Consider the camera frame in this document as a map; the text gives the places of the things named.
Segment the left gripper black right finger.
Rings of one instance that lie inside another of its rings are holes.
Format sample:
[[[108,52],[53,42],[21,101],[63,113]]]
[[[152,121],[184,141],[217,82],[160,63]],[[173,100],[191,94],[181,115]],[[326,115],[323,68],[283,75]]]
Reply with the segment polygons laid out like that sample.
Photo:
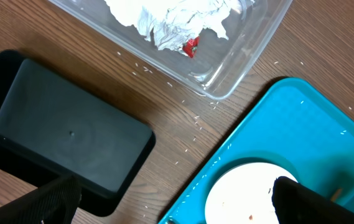
[[[287,178],[274,181],[272,204],[279,224],[354,224],[354,213]]]

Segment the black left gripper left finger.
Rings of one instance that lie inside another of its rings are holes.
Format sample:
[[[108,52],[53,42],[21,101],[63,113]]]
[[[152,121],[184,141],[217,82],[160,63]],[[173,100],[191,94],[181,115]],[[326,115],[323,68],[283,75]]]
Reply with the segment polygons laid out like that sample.
[[[0,207],[0,224],[71,224],[82,188],[76,177],[60,177]]]

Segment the large white pink-rimmed plate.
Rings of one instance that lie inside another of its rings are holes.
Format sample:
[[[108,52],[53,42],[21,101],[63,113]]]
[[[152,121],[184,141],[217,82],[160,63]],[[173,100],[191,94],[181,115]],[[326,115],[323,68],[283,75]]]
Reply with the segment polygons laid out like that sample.
[[[274,164],[253,162],[224,173],[211,188],[205,203],[207,224],[278,224],[272,204],[274,181],[296,178]]]

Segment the white tissue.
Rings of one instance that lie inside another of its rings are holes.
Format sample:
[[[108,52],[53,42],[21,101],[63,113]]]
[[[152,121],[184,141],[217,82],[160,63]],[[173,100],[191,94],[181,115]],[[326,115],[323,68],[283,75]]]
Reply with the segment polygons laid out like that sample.
[[[222,22],[232,11],[247,9],[239,0],[106,0],[106,5],[123,26],[133,26],[158,50],[182,51],[202,30],[213,30],[228,39]]]

